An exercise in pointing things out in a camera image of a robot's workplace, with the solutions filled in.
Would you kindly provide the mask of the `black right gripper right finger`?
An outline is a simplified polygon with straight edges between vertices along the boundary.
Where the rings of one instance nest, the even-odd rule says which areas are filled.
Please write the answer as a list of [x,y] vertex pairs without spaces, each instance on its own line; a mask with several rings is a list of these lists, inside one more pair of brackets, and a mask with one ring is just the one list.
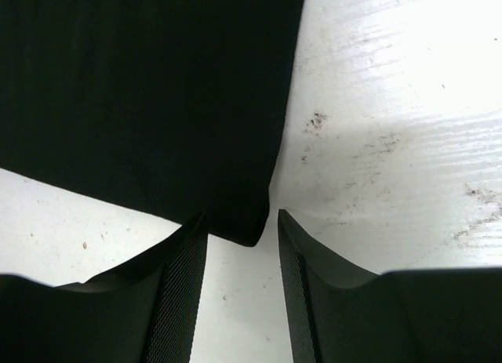
[[498,268],[374,274],[286,211],[278,246],[296,362],[498,362]]

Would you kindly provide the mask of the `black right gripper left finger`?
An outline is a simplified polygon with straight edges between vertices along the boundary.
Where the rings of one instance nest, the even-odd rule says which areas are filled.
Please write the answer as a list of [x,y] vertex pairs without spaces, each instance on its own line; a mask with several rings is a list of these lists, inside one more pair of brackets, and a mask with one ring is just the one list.
[[198,214],[84,283],[1,277],[4,362],[187,362],[206,265]]

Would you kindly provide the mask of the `black tank top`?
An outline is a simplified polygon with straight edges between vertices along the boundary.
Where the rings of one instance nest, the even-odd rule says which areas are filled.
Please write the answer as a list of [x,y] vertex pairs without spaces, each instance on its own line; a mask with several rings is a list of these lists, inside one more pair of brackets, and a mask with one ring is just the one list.
[[1,0],[1,167],[252,247],[304,0]]

